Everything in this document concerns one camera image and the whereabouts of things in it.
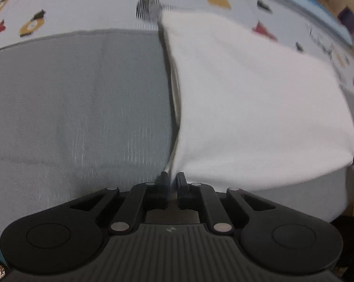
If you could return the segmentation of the white small garment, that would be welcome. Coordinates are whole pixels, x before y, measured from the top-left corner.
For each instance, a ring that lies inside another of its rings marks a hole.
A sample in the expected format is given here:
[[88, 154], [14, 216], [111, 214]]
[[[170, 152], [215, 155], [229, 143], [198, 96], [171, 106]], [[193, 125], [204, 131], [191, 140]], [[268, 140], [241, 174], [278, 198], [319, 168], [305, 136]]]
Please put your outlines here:
[[354, 121], [334, 69], [207, 12], [161, 16], [179, 126], [172, 176], [266, 190], [354, 159]]

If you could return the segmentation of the purple box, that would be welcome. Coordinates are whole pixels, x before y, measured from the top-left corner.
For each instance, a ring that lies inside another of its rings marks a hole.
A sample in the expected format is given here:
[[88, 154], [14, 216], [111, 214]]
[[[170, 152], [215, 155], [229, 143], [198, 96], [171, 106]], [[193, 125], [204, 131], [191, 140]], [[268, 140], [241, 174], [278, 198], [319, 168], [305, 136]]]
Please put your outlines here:
[[354, 12], [348, 6], [338, 14], [338, 19], [350, 34], [354, 34]]

